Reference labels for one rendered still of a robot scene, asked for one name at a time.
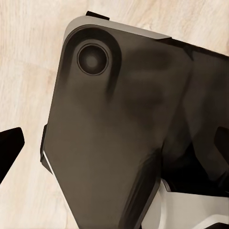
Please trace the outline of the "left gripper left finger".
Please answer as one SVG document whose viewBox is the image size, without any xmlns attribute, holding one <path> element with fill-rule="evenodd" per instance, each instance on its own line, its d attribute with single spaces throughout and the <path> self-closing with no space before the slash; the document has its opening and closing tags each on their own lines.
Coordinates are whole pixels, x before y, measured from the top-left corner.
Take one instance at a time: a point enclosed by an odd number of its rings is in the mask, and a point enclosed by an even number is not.
<svg viewBox="0 0 229 229">
<path fill-rule="evenodd" d="M 25 145 L 21 127 L 0 132 L 0 184 Z"/>
</svg>

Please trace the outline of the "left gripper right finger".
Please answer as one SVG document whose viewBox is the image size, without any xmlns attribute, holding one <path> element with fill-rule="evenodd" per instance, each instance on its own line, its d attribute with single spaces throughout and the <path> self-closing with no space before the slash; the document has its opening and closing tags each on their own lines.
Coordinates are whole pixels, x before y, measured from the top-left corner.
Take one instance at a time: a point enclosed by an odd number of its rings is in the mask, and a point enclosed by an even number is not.
<svg viewBox="0 0 229 229">
<path fill-rule="evenodd" d="M 218 127 L 214 144 L 229 165 L 229 129 Z"/>
</svg>

